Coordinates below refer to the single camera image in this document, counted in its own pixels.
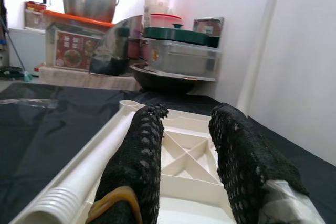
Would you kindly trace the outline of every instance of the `green container lid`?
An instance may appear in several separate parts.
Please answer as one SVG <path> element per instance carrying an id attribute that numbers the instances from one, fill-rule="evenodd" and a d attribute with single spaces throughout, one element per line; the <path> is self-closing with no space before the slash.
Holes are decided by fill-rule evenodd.
<path id="1" fill-rule="evenodd" d="M 150 39 L 173 40 L 196 45 L 207 45 L 209 38 L 204 33 L 165 27 L 146 27 L 142 36 Z"/>

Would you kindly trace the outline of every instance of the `food picture on box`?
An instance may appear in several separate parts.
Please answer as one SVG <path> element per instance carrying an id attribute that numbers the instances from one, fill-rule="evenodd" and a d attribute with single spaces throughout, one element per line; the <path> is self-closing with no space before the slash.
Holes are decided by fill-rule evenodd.
<path id="1" fill-rule="evenodd" d="M 98 38 L 56 31 L 54 66 L 58 68 L 88 70 Z"/>

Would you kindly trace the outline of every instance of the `white pole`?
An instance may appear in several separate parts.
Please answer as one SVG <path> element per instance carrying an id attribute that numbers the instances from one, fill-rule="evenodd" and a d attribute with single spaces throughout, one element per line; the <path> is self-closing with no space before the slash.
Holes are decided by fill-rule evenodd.
<path id="1" fill-rule="evenodd" d="M 109 159 L 116 153 L 135 112 L 124 117 L 111 133 L 57 186 L 31 208 L 23 224 L 68 224 L 79 211 Z"/>
<path id="2" fill-rule="evenodd" d="M 242 111 L 246 116 L 248 116 L 250 110 L 253 92 L 256 86 L 259 68 L 263 58 L 262 56 L 264 54 L 267 35 L 273 18 L 276 3 L 277 0 L 267 0 L 264 16 L 260 24 L 260 29 L 251 51 L 243 87 L 238 98 L 237 109 Z"/>

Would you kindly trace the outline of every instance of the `red container lid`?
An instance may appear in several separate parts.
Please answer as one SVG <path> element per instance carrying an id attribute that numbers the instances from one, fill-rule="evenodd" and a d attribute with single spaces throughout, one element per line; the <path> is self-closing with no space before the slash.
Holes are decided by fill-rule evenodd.
<path id="1" fill-rule="evenodd" d="M 88 23 L 88 24 L 92 24 L 92 25 L 97 25 L 97 26 L 104 26 L 104 27 L 108 27 L 108 28 L 114 26 L 114 24 L 112 24 L 112 23 L 102 22 L 102 21 L 98 21 L 98 20 L 95 20 L 95 19 L 91 19 L 91 18 L 83 18 L 83 17 L 64 14 L 64 13 L 52 12 L 50 10 L 43 11 L 43 15 L 53 16 L 53 17 L 56 17 L 56 18 L 72 19 L 72 20 L 75 20 L 75 21 L 80 21 L 80 22 L 84 22 L 84 23 Z"/>
<path id="2" fill-rule="evenodd" d="M 180 17 L 178 16 L 175 16 L 175 15 L 170 15 L 170 14 L 164 14 L 164 13 L 152 13 L 151 16 L 159 16 L 159 17 L 168 17 L 168 18 L 177 18 L 177 19 L 181 19 Z"/>

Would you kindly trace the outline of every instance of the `black tablecloth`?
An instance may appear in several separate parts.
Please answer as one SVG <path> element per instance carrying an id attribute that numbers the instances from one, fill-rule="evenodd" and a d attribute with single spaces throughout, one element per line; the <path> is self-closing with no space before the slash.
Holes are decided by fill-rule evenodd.
<path id="1" fill-rule="evenodd" d="M 25 83 L 12 84 L 0 93 L 0 100 L 21 98 L 57 103 L 0 105 L 0 223 L 12 220 L 57 175 L 118 111 L 120 100 L 163 103 L 170 109 L 204 115 L 218 104 L 202 96 Z M 336 167 L 253 123 L 300 169 L 303 183 L 326 223 L 336 223 Z"/>

